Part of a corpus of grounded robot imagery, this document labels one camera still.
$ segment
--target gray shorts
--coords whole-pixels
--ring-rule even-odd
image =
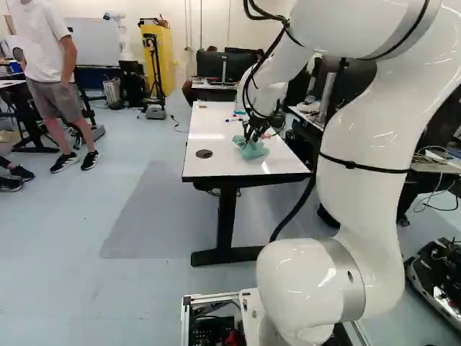
[[[75,86],[66,88],[60,82],[39,82],[27,79],[30,94],[43,119],[64,117],[73,123],[83,118]]]

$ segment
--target gray floor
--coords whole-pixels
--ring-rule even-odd
[[[190,251],[214,243],[217,200],[181,183],[187,135],[175,132],[170,119],[95,110],[107,128],[96,169],[72,167],[52,176],[55,155],[11,155],[37,179],[18,193],[0,195],[1,346],[179,345],[184,294],[256,285],[254,263],[189,265]],[[174,113],[178,129],[187,130],[188,114]],[[243,190],[234,245],[266,242],[305,183]],[[447,195],[435,200],[451,202]],[[332,235],[315,216],[317,204],[314,196],[284,236]],[[441,232],[458,235],[460,220],[459,211],[411,216],[412,226],[399,231],[404,255]],[[399,315],[418,321],[406,315],[411,309],[405,304]],[[419,316],[430,316],[420,309]],[[377,345],[389,341],[384,325],[401,334],[400,343],[391,344],[422,345],[408,342],[410,334],[393,325],[401,324],[393,316],[366,322]],[[427,340],[440,328],[429,328]],[[448,334],[439,345],[452,344]]]

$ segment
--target yellow cabinet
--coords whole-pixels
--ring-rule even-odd
[[[140,25],[141,35],[144,37],[144,34],[153,34],[157,37],[158,45],[158,59],[160,61],[160,72],[161,72],[161,83],[164,88],[164,93],[168,96],[175,89],[175,67],[174,67],[174,57],[173,57],[173,43],[171,41],[171,30],[159,25]],[[146,68],[149,88],[152,87],[154,81],[153,76],[153,63],[156,63],[156,57],[153,56],[153,63],[151,52],[152,47],[146,47],[144,44],[144,56],[146,59]]]

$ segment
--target black strap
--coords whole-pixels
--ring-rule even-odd
[[[342,164],[345,166],[347,169],[363,169],[365,171],[372,171],[372,172],[379,172],[379,173],[390,173],[390,174],[407,174],[410,172],[410,169],[388,169],[388,168],[379,168],[379,167],[373,167],[373,166],[367,166],[364,164],[358,164],[354,161],[344,161],[341,159],[335,159],[334,157],[331,157],[329,155],[326,155],[322,152],[319,154],[322,156],[324,159],[327,159],[329,161],[334,162],[335,164]]]

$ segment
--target black circular marker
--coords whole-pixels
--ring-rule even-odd
[[[213,156],[213,152],[208,149],[202,149],[195,153],[195,156],[201,159],[209,159],[211,156]]]

